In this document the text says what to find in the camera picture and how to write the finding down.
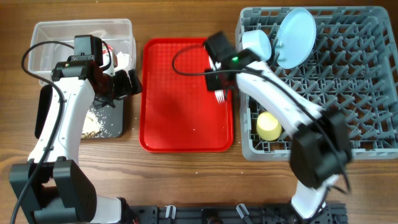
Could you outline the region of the white plastic fork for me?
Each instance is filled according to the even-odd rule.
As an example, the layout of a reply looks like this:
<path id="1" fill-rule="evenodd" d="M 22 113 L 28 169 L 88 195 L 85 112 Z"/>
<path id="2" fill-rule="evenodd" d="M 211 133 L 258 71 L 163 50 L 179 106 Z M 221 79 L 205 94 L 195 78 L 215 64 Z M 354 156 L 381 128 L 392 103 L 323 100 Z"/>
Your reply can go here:
<path id="1" fill-rule="evenodd" d="M 215 90 L 215 97 L 219 104 L 224 103 L 225 101 L 224 90 Z"/>

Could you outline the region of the white napkin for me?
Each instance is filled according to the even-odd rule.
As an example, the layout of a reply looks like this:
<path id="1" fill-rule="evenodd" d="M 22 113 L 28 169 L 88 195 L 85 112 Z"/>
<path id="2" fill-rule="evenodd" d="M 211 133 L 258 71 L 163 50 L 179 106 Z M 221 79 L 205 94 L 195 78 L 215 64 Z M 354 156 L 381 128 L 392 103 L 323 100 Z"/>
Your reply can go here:
<path id="1" fill-rule="evenodd" d="M 129 67 L 129 54 L 124 54 L 122 52 L 114 54 L 114 52 L 111 52 L 111 58 L 111 65 L 115 70 L 124 70 Z"/>

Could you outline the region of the rice and food scraps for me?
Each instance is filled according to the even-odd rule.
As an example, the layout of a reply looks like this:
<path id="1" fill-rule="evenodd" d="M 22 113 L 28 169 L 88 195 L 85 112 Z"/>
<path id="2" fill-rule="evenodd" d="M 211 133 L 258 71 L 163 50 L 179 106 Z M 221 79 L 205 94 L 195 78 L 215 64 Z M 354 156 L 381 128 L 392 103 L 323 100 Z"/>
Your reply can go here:
<path id="1" fill-rule="evenodd" d="M 101 138 L 103 136 L 103 129 L 104 124 L 100 114 L 93 108 L 90 108 L 85 116 L 81 137 L 83 139 Z"/>

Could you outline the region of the light blue bowl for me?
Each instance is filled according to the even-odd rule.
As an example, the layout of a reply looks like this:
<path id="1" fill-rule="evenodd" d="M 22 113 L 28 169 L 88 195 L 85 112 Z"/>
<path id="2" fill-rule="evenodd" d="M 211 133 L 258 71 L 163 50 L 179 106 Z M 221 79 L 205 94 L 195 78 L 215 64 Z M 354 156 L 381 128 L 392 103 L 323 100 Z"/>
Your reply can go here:
<path id="1" fill-rule="evenodd" d="M 242 47 L 243 49 L 250 49 L 263 61 L 268 61 L 272 55 L 270 40 L 262 30 L 245 32 L 242 36 Z"/>

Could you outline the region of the yellow plastic cup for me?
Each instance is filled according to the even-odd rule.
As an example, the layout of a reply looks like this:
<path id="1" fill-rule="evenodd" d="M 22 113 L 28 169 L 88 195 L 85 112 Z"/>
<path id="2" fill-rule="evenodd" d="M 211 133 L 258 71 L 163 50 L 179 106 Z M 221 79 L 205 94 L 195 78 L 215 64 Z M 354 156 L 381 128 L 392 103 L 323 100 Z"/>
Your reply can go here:
<path id="1" fill-rule="evenodd" d="M 256 131 L 261 139 L 273 141 L 281 135 L 282 126 L 270 112 L 265 111 L 257 118 Z"/>

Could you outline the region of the light blue plate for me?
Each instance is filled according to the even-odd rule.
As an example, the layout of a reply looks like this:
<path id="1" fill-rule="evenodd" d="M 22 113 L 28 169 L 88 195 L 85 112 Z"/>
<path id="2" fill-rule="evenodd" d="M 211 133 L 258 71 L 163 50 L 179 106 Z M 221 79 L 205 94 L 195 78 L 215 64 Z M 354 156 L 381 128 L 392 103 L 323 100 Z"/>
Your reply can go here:
<path id="1" fill-rule="evenodd" d="M 302 7 L 290 11 L 277 32 L 275 54 L 284 69 L 301 65 L 310 55 L 317 36 L 315 19 Z"/>

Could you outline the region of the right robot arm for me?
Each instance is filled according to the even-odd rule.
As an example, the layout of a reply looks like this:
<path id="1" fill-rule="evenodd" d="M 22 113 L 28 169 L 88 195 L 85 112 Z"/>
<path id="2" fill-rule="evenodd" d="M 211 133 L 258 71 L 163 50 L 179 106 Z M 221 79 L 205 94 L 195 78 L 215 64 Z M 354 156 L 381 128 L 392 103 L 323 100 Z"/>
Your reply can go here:
<path id="1" fill-rule="evenodd" d="M 273 115 L 292 143 L 290 168 L 298 183 L 290 204 L 304 222 L 314 220 L 326 206 L 328 191 L 353 159 L 348 125 L 339 109 L 325 110 L 287 86 L 251 50 L 207 51 L 207 78 L 218 89 L 235 82 L 243 93 Z"/>

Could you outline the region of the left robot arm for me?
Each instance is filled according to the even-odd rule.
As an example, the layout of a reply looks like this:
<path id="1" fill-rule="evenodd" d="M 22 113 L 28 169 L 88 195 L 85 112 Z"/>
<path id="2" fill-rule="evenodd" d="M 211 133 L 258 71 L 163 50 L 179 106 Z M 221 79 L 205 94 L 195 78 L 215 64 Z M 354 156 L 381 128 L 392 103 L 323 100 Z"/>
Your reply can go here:
<path id="1" fill-rule="evenodd" d="M 139 223 L 124 198 L 103 197 L 78 166 L 83 123 L 96 95 L 113 97 L 114 78 L 94 60 L 59 62 L 52 102 L 25 164 L 9 180 L 29 223 Z"/>

